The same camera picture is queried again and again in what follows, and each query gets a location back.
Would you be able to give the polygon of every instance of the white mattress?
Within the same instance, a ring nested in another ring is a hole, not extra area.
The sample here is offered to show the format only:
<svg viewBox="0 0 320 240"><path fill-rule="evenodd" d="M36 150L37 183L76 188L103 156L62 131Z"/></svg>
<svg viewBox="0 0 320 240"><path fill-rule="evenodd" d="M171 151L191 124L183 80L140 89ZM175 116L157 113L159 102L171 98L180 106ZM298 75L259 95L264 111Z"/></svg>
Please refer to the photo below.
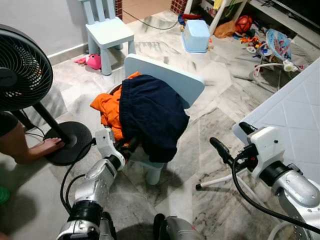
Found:
<svg viewBox="0 0 320 240"><path fill-rule="evenodd" d="M242 121L257 128L280 128L284 163L295 163L308 179L320 184L320 58ZM248 143L238 124L233 133Z"/></svg>

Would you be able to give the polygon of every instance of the black cable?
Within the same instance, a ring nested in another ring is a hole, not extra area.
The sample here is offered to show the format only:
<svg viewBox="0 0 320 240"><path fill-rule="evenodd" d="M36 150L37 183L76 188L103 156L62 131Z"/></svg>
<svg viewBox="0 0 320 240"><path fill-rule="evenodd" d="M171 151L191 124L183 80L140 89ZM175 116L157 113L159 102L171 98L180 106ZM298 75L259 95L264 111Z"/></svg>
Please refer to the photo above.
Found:
<svg viewBox="0 0 320 240"><path fill-rule="evenodd" d="M130 14L129 12L127 12L127 11L125 11L125 10L123 10L123 11L124 11L126 14L128 14L129 16L133 17L134 19L138 20L140 23L143 23L143 24L147 25L147 26L150 27L150 28L154 28L154 29L158 29L158 30L169 30L169 29L173 29L173 28L177 25L177 23L178 23L178 21L176 21L176 22L174 23L174 25L172 25L172 26L170 26L170 27L167 27L167 28L159 28L159 27L152 26L152 25L150 25L150 24L148 24L148 23L140 20L139 18L137 18L136 16L133 16L132 14Z"/></svg>
<svg viewBox="0 0 320 240"><path fill-rule="evenodd" d="M28 117L28 115L26 114L26 112L25 112L24 109L21 109L21 111L22 111L23 115L25 116L25 118L28 119L28 121L31 123L31 125L32 125L34 128L38 129L38 130L42 133L42 135L43 135L42 140L43 140L43 139L45 138L45 133L44 133L44 131L43 131L40 127L34 125L34 124L30 121L30 119L29 119L29 117Z"/></svg>
<svg viewBox="0 0 320 240"><path fill-rule="evenodd" d="M82 155L82 153L87 149L87 147L89 147L92 143L94 143L94 139L92 139L90 142L88 142L79 152L79 154L76 156L74 162L71 164L71 166L68 168L68 170L66 171L66 173L64 174L64 177L62 179L61 182L61 186L60 186L60 200L62 205L64 206L65 210L68 212L68 214L70 214L71 212L71 207L69 207L64 199L64 188L65 188L65 183L66 183L66 179L68 174L70 173L71 169L74 167L74 165L80 160L80 156Z"/></svg>
<svg viewBox="0 0 320 240"><path fill-rule="evenodd" d="M39 135L39 134L36 134L36 133L32 133L32 132L25 132L25 134L27 134L27 135L32 135L32 136L37 136L37 137L39 137L39 138L44 138L44 136L41 136L41 135Z"/></svg>
<svg viewBox="0 0 320 240"><path fill-rule="evenodd" d="M71 205L70 205L70 202L69 202L69 192L70 192L70 189L72 187L72 184L74 184L74 182L76 180L78 180L79 178L82 178L84 177L85 174L81 174L79 176L76 176L74 179L71 180L71 182L69 183L68 187L66 188L66 191L65 191L65 203L68 205L68 207L71 209Z"/></svg>
<svg viewBox="0 0 320 240"><path fill-rule="evenodd" d="M275 211L272 211L268 208L265 208L263 206L261 206L260 204L256 203L255 201L253 201L250 197L248 197L245 192L242 190L242 188L240 187L240 184L238 182L238 179L237 179L237 174L236 174L236 161L238 160L239 158L235 158L233 163L232 163L232 179L234 181L234 184L235 184L235 187L236 189L239 191L240 195L249 203L251 204L252 206L254 206L256 209L264 212L265 214L268 214L268 215L271 215L273 217L276 217L278 219L281 219L283 221L286 221L286 222L289 222L291 224L294 224L294 225L297 225L299 227L302 227L304 229L308 229L312 232L315 232L317 234L320 234L320 229L314 227L314 226L311 226L305 222L302 222L302 221L299 221L299 220L296 220L296 219L293 219L291 217L288 217L286 215L282 215L278 212L275 212Z"/></svg>

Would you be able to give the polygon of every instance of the electric fan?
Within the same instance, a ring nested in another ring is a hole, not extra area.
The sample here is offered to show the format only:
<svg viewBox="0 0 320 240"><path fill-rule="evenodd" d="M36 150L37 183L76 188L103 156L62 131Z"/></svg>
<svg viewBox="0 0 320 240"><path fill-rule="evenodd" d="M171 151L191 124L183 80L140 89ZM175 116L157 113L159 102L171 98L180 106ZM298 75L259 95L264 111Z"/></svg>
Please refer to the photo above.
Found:
<svg viewBox="0 0 320 240"><path fill-rule="evenodd" d="M73 163L92 135L79 122L58 124L40 103L52 83L51 64L37 44L24 33L0 24L0 112L33 106L51 127L44 138L60 137L65 143L46 158L55 165L65 166ZM89 150L88 146L80 158Z"/></svg>

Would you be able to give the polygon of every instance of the blue plastic box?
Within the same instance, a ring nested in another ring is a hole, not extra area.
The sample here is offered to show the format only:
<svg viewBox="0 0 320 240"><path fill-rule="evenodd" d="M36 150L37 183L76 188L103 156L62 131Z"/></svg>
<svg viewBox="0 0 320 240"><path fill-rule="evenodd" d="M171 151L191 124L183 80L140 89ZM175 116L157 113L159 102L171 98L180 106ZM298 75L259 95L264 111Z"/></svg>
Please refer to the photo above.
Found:
<svg viewBox="0 0 320 240"><path fill-rule="evenodd" d="M206 53L210 33L203 20L188 20L182 33L185 50L190 53Z"/></svg>

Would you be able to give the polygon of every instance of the blue plastic chair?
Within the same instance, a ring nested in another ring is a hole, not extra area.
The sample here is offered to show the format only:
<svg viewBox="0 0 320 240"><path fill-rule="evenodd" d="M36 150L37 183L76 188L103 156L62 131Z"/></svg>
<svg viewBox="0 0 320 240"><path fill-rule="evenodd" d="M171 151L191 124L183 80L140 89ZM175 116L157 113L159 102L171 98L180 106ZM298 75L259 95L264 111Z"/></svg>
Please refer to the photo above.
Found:
<svg viewBox="0 0 320 240"><path fill-rule="evenodd" d="M200 76L136 54L129 54L125 58L124 70L126 78L135 72L139 72L166 82L180 95L185 109L190 108L205 89L204 80ZM144 153L142 147L136 149L130 161L139 163L149 169L146 175L148 184L156 185L159 182L164 163L150 162L149 156Z"/></svg>
<svg viewBox="0 0 320 240"><path fill-rule="evenodd" d="M103 75L110 75L112 69L107 49L122 49L123 43L128 42L128 53L135 54L134 32L116 17L114 0L104 0L108 18L105 18L102 0L95 0L98 21L95 21L90 0L79 1L83 4L88 22L85 27L88 33L89 53L98 54L98 47L100 48L101 72Z"/></svg>

